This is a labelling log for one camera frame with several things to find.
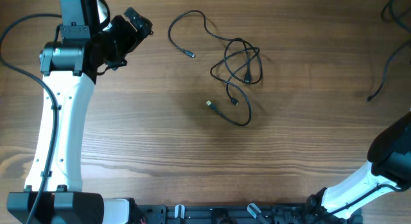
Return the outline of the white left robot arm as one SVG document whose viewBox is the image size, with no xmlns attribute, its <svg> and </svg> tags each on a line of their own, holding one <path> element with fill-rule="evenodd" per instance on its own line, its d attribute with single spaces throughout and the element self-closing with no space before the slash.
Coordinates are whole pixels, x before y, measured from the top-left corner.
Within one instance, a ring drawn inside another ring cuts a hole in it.
<svg viewBox="0 0 411 224">
<path fill-rule="evenodd" d="M 133 199 L 83 191 L 81 151 L 100 67 L 126 66 L 152 22 L 133 8 L 111 16 L 105 0 L 60 0 L 60 8 L 55 38 L 39 55 L 44 101 L 35 157 L 23 191 L 7 197 L 8 212 L 21 223 L 147 223 Z"/>
</svg>

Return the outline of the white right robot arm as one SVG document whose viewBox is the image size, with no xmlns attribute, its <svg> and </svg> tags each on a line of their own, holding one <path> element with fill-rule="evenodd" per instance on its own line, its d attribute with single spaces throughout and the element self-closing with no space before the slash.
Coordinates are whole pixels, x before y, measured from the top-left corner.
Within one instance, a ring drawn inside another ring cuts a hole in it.
<svg viewBox="0 0 411 224">
<path fill-rule="evenodd" d="M 341 183 L 323 188 L 306 202 L 316 222 L 338 223 L 378 197 L 410 189 L 410 113 L 382 131 L 370 145 L 367 161 Z"/>
</svg>

